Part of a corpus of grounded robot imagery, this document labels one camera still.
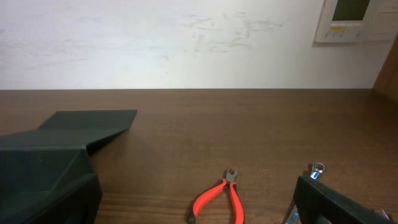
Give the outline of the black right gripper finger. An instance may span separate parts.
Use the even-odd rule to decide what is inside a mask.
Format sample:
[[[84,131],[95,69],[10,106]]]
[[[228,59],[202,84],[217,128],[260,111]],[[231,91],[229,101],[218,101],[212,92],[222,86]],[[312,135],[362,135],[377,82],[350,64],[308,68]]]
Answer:
[[[302,224],[394,224],[311,177],[297,179],[294,202]]]

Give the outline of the red handled cutting pliers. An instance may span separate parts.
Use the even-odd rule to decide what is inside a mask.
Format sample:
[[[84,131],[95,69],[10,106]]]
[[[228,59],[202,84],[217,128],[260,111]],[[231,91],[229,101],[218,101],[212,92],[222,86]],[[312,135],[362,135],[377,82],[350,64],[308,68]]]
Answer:
[[[237,193],[237,176],[238,172],[236,170],[227,169],[224,172],[224,176],[217,184],[197,195],[193,200],[192,206],[190,207],[190,211],[188,214],[188,223],[196,224],[198,215],[203,207],[216,196],[218,196],[224,189],[227,189],[234,210],[234,223],[244,224],[244,208]]]

